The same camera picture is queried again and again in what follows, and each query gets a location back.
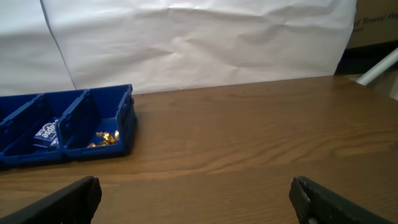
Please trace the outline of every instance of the wood grain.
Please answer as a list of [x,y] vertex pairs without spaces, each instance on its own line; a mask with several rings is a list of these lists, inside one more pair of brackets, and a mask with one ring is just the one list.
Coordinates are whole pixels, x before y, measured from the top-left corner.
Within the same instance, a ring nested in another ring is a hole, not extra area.
[[0,215],[86,175],[93,223],[297,223],[307,175],[398,222],[398,103],[340,77],[134,95],[129,156],[0,173]]

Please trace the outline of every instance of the blue and white package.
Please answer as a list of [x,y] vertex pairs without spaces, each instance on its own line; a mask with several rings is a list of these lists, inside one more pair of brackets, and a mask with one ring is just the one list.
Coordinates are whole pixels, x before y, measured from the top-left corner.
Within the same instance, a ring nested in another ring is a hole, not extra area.
[[58,137],[55,131],[58,118],[52,118],[35,134],[33,145],[41,148],[57,147]]

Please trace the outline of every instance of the table top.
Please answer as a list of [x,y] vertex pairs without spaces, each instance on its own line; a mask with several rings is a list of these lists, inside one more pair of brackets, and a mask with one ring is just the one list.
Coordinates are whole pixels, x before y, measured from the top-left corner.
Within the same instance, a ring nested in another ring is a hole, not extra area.
[[0,216],[86,176],[93,223],[298,223],[305,175],[398,222],[398,102],[341,77],[134,95],[130,155],[0,172]]

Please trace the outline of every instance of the blue container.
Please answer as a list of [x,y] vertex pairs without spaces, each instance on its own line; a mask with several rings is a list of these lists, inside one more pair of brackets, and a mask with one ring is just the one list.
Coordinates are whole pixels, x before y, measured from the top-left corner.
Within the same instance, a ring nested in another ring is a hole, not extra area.
[[[0,97],[0,163],[12,167],[124,154],[136,123],[131,92],[131,85],[121,85]],[[87,147],[101,141],[96,132],[115,130],[120,133],[116,144]]]

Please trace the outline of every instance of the white backdrop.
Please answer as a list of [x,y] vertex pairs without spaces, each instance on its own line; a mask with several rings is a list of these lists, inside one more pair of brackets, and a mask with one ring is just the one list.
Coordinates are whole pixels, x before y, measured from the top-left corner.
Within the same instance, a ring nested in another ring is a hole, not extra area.
[[[0,67],[2,80],[7,80],[0,84],[2,95],[51,91],[58,82],[65,83],[60,88],[73,88],[72,82],[76,88],[132,83],[135,93],[143,93],[332,75],[351,35],[356,1],[43,3],[70,80],[60,78],[65,76],[65,68],[50,69],[58,68],[62,60],[54,54],[56,45],[46,40],[48,47],[37,46],[25,38],[24,45],[41,49],[37,55],[51,58],[31,63],[31,55],[14,52],[12,58],[18,59],[19,67]],[[32,10],[21,4],[18,7]],[[17,31],[26,35],[25,29]],[[0,33],[0,42],[8,37]],[[20,44],[12,40],[9,48]],[[0,53],[2,58],[7,54]],[[15,74],[40,85],[23,82]]]

